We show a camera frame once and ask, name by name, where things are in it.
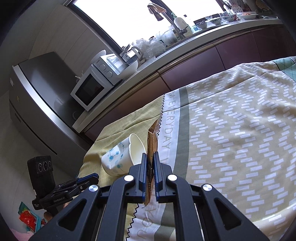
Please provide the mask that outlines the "pink sleeve forearm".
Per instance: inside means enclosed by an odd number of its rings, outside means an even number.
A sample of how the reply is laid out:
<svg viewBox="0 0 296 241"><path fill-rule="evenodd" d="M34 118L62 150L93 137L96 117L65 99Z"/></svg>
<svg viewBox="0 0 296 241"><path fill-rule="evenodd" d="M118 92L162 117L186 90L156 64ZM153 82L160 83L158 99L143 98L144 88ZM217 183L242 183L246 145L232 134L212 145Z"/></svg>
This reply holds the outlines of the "pink sleeve forearm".
<svg viewBox="0 0 296 241"><path fill-rule="evenodd" d="M16 237L18 241L28 241L33 235L32 232L21 233L14 229L10 229L10 231L13 233L13 235Z"/></svg>

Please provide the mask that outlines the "person's left hand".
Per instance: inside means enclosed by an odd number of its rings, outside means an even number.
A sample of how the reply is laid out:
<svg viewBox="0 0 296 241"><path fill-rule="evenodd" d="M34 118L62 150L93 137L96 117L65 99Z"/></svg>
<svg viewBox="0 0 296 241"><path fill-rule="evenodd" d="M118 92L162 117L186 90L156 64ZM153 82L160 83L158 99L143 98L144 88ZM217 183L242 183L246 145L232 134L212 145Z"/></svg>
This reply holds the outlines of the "person's left hand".
<svg viewBox="0 0 296 241"><path fill-rule="evenodd" d="M69 204L69 202L63 204L63 208L65 208L68 204ZM46 211L44 213L44 219L46 222L50 221L52 218L53 218L53 216L49 212Z"/></svg>

